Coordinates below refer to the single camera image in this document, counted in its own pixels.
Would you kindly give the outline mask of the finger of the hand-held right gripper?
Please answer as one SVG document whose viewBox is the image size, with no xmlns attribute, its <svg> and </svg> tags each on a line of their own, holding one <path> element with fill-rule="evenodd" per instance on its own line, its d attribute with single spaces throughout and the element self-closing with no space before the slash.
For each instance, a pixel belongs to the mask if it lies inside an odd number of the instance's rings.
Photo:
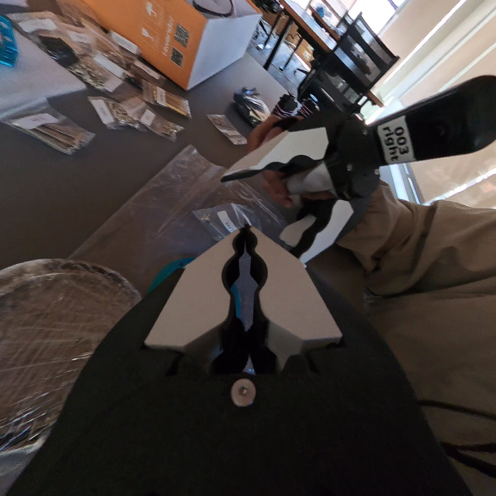
<svg viewBox="0 0 496 496">
<path fill-rule="evenodd" d="M 221 177 L 222 183 L 253 177 L 264 170 L 279 171 L 289 166 L 296 171 L 319 164 L 329 139 L 325 127 L 286 130 L 239 159 Z"/>
<path fill-rule="evenodd" d="M 280 239 L 293 256 L 306 264 L 337 241 L 353 214 L 347 201 L 312 201 L 301 209 L 298 220 L 281 232 Z"/>
</svg>

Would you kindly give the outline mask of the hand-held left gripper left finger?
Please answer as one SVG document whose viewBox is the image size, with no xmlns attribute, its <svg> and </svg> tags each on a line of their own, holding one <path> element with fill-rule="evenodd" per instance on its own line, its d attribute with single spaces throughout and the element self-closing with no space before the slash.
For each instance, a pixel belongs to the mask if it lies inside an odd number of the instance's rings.
<svg viewBox="0 0 496 496">
<path fill-rule="evenodd" d="M 241 373 L 249 360 L 232 286 L 239 278 L 245 228 L 229 234 L 180 271 L 144 344 L 194 358 L 214 373 Z"/>
</svg>

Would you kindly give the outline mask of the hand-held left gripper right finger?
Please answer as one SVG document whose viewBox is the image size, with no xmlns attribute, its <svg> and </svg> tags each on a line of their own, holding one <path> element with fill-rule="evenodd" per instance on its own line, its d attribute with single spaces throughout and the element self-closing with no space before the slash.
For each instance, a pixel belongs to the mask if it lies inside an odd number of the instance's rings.
<svg viewBox="0 0 496 496">
<path fill-rule="evenodd" d="M 246 227 L 246 249 L 258 285 L 253 324 L 276 370 L 292 356 L 340 344 L 342 332 L 305 265 L 255 227 Z"/>
</svg>

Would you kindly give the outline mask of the blue round metal disc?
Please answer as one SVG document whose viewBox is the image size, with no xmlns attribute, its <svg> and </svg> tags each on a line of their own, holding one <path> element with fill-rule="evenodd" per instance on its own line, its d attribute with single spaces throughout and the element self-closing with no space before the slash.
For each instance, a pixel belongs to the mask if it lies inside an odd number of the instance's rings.
<svg viewBox="0 0 496 496">
<path fill-rule="evenodd" d="M 194 260 L 195 257 L 184 257 L 177 259 L 169 263 L 165 267 L 163 267 L 160 270 L 160 272 L 157 273 L 157 275 L 154 277 L 151 285 L 147 290 L 147 294 L 154 291 L 162 282 L 164 282 L 168 277 L 170 277 L 176 270 L 185 268 L 188 264 L 190 264 Z M 242 311 L 241 300 L 235 283 L 231 286 L 231 292 L 235 299 L 236 317 L 241 319 L 241 311 Z"/>
</svg>

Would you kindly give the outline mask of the small labelled screw bag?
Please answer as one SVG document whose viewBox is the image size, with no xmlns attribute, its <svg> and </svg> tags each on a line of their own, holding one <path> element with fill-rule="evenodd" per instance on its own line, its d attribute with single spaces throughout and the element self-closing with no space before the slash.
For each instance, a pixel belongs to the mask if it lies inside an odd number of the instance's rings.
<svg viewBox="0 0 496 496">
<path fill-rule="evenodd" d="M 254 227 L 269 238 L 277 240 L 287 225 L 283 218 L 264 205 L 250 207 L 238 203 L 225 203 L 197 209 L 192 214 L 215 241 L 220 241 L 246 226 Z"/>
</svg>

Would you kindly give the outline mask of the person's right forearm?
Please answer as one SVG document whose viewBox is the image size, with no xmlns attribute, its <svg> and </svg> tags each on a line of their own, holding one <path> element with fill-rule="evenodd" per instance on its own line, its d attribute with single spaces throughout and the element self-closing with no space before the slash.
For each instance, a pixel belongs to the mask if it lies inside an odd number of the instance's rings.
<svg viewBox="0 0 496 496">
<path fill-rule="evenodd" d="M 396 199 L 381 182 L 358 223 L 337 242 L 384 297 L 448 292 L 495 296 L 495 210 Z"/>
</svg>

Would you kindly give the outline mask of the person's right hand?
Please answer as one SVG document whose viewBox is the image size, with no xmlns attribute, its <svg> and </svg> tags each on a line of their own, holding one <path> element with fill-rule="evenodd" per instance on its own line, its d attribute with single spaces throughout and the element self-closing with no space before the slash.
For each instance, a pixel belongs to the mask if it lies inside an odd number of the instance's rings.
<svg viewBox="0 0 496 496">
<path fill-rule="evenodd" d="M 275 124 L 281 121 L 281 118 L 276 115 L 270 115 L 266 121 L 260 123 L 248 136 L 246 144 L 246 153 L 251 153 L 262 144 L 276 138 L 282 129 L 276 127 Z M 283 207 L 290 208 L 294 206 L 296 196 L 291 196 L 283 181 L 283 174 L 278 171 L 265 170 L 262 172 L 263 187 L 268 195 Z M 306 193 L 298 197 L 297 203 L 303 205 L 307 202 L 317 200 L 333 199 L 329 191 L 320 191 L 314 193 Z"/>
</svg>

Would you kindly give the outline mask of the bag of black parts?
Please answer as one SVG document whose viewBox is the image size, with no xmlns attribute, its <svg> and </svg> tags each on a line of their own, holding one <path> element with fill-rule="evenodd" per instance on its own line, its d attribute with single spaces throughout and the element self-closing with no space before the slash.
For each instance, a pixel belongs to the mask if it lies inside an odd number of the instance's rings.
<svg viewBox="0 0 496 496">
<path fill-rule="evenodd" d="M 271 115 L 256 87 L 242 87 L 233 94 L 233 102 L 239 115 L 252 127 L 265 122 Z"/>
</svg>

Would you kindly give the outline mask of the small bag of silver screws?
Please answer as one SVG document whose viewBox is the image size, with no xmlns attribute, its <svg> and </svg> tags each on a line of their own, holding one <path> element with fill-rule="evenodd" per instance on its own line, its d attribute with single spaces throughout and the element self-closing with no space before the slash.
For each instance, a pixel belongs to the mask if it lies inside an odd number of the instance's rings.
<svg viewBox="0 0 496 496">
<path fill-rule="evenodd" d="M 247 144 L 247 139 L 238 132 L 225 115 L 210 114 L 207 118 L 233 145 Z"/>
</svg>

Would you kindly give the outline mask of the black chair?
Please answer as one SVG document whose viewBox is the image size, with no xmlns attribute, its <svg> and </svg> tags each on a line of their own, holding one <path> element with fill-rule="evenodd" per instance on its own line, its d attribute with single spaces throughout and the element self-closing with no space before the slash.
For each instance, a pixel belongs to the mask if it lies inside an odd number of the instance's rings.
<svg viewBox="0 0 496 496">
<path fill-rule="evenodd" d="M 328 54 L 318 55 L 298 87 L 297 98 L 311 98 L 320 110 L 358 114 L 375 84 L 397 63 L 360 13 Z"/>
</svg>

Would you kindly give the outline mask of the large clear plastic bag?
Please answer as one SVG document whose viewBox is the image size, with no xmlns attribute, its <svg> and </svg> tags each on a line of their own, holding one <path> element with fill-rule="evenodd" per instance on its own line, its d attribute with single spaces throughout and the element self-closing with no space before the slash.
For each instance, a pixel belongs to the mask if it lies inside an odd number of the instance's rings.
<svg viewBox="0 0 496 496">
<path fill-rule="evenodd" d="M 225 203 L 264 205 L 286 221 L 282 208 L 269 201 L 263 190 L 247 182 L 222 183 L 223 174 L 224 168 L 187 146 L 70 258 L 105 266 L 135 286 L 147 286 L 167 264 L 197 257 L 216 243 L 192 214 L 197 209 Z M 273 240 L 289 248 L 280 235 Z"/>
</svg>

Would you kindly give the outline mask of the person's beige jacket torso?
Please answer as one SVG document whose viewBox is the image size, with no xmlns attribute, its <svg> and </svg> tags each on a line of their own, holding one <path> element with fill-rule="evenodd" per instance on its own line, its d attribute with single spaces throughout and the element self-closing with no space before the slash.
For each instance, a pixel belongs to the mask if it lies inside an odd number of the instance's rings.
<svg viewBox="0 0 496 496">
<path fill-rule="evenodd" d="M 368 318 L 474 495 L 495 495 L 495 272 L 426 290 L 373 286 Z"/>
</svg>

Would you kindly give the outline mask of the pile of small screw bags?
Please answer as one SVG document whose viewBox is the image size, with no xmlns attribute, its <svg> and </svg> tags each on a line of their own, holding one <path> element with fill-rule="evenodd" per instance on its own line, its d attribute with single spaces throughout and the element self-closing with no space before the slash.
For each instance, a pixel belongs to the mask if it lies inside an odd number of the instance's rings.
<svg viewBox="0 0 496 496">
<path fill-rule="evenodd" d="M 49 11 L 20 12 L 6 17 L 14 31 L 25 35 L 43 52 L 101 96 L 88 102 L 108 129 L 150 130 L 159 137 L 176 141 L 183 127 L 158 115 L 148 105 L 152 84 L 135 84 L 129 63 L 138 62 L 134 54 L 125 56 L 119 46 L 99 26 L 82 19 L 77 27 Z M 47 100 L 5 116 L 1 122 L 30 135 L 67 155 L 86 147 L 95 134 L 78 126 L 51 107 Z"/>
</svg>

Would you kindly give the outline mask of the orange cardboard box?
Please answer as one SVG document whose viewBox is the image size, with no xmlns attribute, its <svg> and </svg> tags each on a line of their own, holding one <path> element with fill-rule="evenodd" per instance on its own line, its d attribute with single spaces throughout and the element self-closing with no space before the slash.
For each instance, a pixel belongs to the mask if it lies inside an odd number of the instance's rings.
<svg viewBox="0 0 496 496">
<path fill-rule="evenodd" d="M 252 1 L 66 1 L 184 90 L 238 61 L 262 14 Z"/>
</svg>

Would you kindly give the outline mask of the white foam sheet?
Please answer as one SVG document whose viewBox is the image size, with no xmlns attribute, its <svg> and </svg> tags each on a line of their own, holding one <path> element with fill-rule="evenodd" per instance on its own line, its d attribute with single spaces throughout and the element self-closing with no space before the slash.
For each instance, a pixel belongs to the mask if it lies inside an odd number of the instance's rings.
<svg viewBox="0 0 496 496">
<path fill-rule="evenodd" d="M 1 65 L 1 118 L 48 98 L 83 91 L 86 86 L 32 41 L 14 32 L 16 65 Z"/>
</svg>

